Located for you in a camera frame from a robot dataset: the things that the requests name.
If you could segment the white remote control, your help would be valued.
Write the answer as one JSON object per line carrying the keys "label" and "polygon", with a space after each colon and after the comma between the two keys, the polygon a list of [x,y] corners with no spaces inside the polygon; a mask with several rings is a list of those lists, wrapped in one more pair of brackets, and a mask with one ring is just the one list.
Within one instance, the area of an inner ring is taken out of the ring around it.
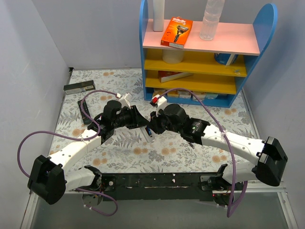
{"label": "white remote control", "polygon": [[152,130],[150,130],[152,135],[149,135],[148,134],[148,129],[150,129],[148,126],[143,126],[143,127],[140,128],[140,130],[141,130],[145,140],[148,143],[150,143],[150,142],[152,142],[155,139],[155,135],[154,135],[154,132]]}

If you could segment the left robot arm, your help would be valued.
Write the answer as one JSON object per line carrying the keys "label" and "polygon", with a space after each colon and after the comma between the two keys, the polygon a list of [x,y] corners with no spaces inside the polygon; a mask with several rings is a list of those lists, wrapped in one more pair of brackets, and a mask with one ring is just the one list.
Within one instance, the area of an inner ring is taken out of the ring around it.
{"label": "left robot arm", "polygon": [[74,172],[70,169],[88,152],[112,137],[116,128],[139,128],[147,142],[154,140],[148,120],[139,113],[136,106],[130,106],[128,102],[108,101],[103,113],[95,121],[78,141],[68,144],[52,156],[40,155],[35,159],[28,188],[48,204],[56,203],[66,191],[73,189],[83,187],[90,191],[101,190],[102,174],[97,168],[84,166]]}

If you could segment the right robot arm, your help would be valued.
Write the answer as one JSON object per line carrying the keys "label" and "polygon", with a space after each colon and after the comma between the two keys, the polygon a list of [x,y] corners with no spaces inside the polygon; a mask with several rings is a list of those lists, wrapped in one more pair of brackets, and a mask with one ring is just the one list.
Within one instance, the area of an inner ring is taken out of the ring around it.
{"label": "right robot arm", "polygon": [[252,139],[222,132],[207,121],[190,118],[178,104],[157,109],[151,112],[150,117],[150,128],[156,134],[164,131],[178,133],[187,142],[219,148],[246,160],[219,169],[215,182],[220,189],[251,180],[259,180],[272,187],[280,185],[288,157],[278,139]]}

